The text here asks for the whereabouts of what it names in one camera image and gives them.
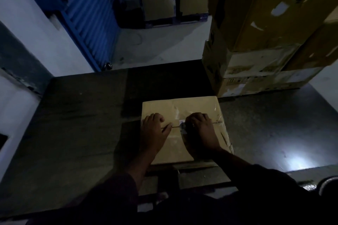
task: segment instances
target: concrete floor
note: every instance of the concrete floor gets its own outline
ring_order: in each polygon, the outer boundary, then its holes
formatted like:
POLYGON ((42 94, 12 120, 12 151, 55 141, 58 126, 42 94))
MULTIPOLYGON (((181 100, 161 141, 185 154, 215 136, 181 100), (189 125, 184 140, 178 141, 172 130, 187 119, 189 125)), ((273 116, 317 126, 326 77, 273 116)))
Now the concrete floor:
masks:
MULTIPOLYGON (((201 59, 210 25, 211 16, 207 22, 146 30, 122 29, 113 69, 201 59)), ((323 69, 310 83, 338 111, 338 61, 323 69)))

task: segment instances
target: left hand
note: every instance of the left hand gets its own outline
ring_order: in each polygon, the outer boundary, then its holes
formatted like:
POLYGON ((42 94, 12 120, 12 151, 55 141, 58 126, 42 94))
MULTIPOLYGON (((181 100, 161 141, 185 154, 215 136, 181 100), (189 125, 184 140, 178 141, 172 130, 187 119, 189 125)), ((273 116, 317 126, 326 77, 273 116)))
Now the left hand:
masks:
POLYGON ((141 126, 142 151, 154 151, 157 154, 162 149, 172 129, 172 123, 162 129, 162 122, 164 122, 164 117, 159 113, 145 117, 141 126))

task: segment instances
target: dark sleeve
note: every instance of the dark sleeve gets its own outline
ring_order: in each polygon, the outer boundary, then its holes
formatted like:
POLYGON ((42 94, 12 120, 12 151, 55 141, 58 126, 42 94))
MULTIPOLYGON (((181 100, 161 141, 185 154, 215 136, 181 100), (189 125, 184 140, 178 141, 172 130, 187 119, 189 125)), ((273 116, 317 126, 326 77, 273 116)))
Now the dark sleeve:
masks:
POLYGON ((237 187, 252 215, 271 224, 289 223, 290 219, 295 224, 312 223, 322 206, 317 194, 298 186, 286 173, 260 165, 245 168, 237 187))
POLYGON ((78 207, 74 224, 130 224, 138 191, 129 174, 115 175, 93 188, 78 207))

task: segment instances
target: table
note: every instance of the table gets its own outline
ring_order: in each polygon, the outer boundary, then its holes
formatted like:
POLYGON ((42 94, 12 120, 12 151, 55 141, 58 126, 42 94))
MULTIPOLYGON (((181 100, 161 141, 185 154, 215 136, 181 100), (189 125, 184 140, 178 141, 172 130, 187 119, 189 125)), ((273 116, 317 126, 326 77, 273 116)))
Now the table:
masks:
MULTIPOLYGON (((143 101, 208 95, 200 60, 52 79, 0 184, 0 217, 72 206, 123 169, 138 150, 143 101)), ((338 113, 310 85, 219 102, 247 161, 281 171, 338 163, 338 113)))

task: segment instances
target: hand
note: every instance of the hand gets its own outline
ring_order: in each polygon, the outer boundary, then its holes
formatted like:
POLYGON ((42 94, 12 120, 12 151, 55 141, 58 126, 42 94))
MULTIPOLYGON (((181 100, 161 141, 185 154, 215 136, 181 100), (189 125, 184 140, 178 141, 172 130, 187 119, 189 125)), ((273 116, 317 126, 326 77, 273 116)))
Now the hand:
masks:
POLYGON ((217 151, 221 149, 214 130, 214 126, 212 125, 212 121, 207 114, 202 114, 200 112, 192 113, 186 118, 186 124, 188 127, 192 124, 193 128, 201 138, 202 146, 207 151, 217 151))
POLYGON ((172 129, 172 123, 162 129, 161 122, 164 122, 164 117, 159 113, 145 117, 141 126, 141 150, 154 151, 157 154, 162 149, 172 129))

